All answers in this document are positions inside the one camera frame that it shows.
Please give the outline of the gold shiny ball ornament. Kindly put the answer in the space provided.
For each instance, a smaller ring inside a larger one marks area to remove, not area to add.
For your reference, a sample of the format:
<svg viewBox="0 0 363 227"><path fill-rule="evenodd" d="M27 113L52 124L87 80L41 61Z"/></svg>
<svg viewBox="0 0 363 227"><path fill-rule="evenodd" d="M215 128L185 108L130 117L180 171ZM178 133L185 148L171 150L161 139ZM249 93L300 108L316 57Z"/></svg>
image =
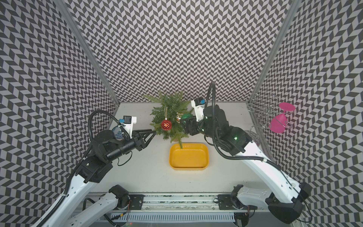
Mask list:
<svg viewBox="0 0 363 227"><path fill-rule="evenodd" d="M183 116L183 113L177 113L176 114L176 120L177 120L178 123L180 122L182 116Z"/></svg>

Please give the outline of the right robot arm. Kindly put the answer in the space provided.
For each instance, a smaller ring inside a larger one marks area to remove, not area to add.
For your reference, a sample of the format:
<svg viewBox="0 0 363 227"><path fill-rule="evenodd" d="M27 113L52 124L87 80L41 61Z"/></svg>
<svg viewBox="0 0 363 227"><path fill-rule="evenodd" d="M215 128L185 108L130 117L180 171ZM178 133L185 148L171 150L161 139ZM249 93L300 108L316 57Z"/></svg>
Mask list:
<svg viewBox="0 0 363 227"><path fill-rule="evenodd" d="M303 210L309 209L306 200L312 187L287 175L260 150L248 133L229 124L224 110L216 104L214 82L210 83L206 98L197 98L191 104L195 115L180 120L184 132L211 138L211 145L221 157L244 162L268 186L267 191L250 189L242 184L235 186L229 195L232 208L267 208L285 224L299 220Z"/></svg>

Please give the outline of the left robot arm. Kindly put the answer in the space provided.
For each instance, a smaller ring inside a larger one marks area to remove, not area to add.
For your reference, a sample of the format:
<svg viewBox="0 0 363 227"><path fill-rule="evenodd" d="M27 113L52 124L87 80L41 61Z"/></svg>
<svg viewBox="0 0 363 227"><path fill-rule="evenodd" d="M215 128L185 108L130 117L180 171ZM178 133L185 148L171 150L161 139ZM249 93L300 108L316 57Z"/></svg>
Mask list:
<svg viewBox="0 0 363 227"><path fill-rule="evenodd" d="M122 140L116 139L111 130L104 130L96 136L93 135L93 117L98 113L111 117L117 123L123 133ZM131 199L128 191L116 185L102 199L73 216L78 205L113 168L114 160L131 153L134 149L138 151L145 149L157 134L151 129L133 130L133 119L132 116L126 116L119 121L103 110L95 110L89 116L90 145L86 154L68 176L64 191L34 224L35 227L89 227L115 208L127 210L130 207Z"/></svg>

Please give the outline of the green glitter ball ornament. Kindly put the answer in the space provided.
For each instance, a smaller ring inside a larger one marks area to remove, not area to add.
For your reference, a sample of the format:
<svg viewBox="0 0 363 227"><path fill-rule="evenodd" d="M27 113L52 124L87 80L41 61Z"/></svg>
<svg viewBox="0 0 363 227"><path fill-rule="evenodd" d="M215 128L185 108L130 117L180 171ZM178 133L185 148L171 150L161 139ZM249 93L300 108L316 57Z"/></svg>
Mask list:
<svg viewBox="0 0 363 227"><path fill-rule="evenodd" d="M187 119L187 118L190 118L190 117L193 117L193 115L191 113L185 113L181 116L181 119Z"/></svg>

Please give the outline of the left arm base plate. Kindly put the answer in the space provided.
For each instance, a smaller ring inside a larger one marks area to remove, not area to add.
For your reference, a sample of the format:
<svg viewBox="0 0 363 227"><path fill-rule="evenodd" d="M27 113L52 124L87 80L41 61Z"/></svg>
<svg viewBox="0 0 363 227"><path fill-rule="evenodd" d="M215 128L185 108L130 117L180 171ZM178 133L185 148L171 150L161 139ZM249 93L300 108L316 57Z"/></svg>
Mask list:
<svg viewBox="0 0 363 227"><path fill-rule="evenodd" d="M139 211L142 209L145 196L143 194L130 194L129 210Z"/></svg>

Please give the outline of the red glitter ball ornament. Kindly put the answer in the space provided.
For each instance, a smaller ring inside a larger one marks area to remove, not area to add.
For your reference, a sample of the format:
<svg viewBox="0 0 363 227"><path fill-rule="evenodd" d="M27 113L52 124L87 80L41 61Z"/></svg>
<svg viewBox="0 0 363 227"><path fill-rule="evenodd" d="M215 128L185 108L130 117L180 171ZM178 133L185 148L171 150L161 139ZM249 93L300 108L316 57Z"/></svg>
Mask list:
<svg viewBox="0 0 363 227"><path fill-rule="evenodd" d="M169 131L172 128L172 122L168 120L168 107L164 108L164 120L161 122L161 129L164 131Z"/></svg>

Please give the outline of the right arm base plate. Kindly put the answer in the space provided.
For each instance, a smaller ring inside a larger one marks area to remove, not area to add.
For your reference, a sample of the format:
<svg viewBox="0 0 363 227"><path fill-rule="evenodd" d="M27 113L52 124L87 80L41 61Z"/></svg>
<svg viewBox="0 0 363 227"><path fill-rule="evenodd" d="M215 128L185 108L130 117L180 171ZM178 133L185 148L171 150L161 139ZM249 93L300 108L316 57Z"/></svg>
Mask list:
<svg viewBox="0 0 363 227"><path fill-rule="evenodd" d="M245 205L236 196L218 194L217 204L220 210L257 210L257 206Z"/></svg>

